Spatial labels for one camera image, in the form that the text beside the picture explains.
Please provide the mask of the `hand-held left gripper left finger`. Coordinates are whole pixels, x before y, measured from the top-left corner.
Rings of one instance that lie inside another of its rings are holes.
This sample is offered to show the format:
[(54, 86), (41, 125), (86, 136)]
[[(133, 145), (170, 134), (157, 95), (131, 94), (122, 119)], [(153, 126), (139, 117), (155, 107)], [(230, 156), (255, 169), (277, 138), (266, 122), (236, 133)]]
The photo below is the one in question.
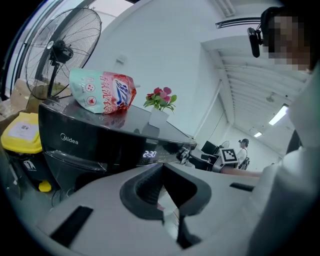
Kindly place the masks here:
[(120, 188), (122, 204), (136, 217), (143, 220), (162, 221), (163, 211), (158, 209), (158, 199), (163, 187), (162, 164), (127, 180)]

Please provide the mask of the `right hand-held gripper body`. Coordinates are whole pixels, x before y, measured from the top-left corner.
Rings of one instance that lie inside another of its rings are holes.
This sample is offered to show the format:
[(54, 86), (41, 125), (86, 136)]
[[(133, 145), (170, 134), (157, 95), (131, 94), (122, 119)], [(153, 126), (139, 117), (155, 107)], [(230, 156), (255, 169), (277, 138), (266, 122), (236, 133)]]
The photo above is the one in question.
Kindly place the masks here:
[(220, 173), (224, 167), (237, 168), (238, 158), (233, 148), (220, 148), (217, 160), (212, 166), (212, 171)]

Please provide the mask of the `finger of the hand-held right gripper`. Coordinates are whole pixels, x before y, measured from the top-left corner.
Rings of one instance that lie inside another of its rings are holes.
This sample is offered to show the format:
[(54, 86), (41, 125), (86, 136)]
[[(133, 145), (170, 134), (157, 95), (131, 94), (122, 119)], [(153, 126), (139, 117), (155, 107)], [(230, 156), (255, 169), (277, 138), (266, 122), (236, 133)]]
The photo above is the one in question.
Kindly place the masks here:
[(216, 162), (216, 156), (204, 153), (200, 149), (194, 149), (189, 152), (189, 162), (194, 165), (196, 169), (211, 172)]

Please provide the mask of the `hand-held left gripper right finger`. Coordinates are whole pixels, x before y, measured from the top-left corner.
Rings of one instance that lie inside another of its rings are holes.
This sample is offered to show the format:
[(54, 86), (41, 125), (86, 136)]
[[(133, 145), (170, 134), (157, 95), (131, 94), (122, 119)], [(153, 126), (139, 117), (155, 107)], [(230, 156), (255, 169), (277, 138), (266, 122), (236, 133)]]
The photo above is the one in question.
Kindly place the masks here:
[(200, 243), (201, 239), (189, 232), (185, 218), (195, 216), (205, 208), (212, 196), (211, 187), (203, 180), (168, 163), (162, 167), (162, 181), (179, 211), (176, 242), (183, 249)]

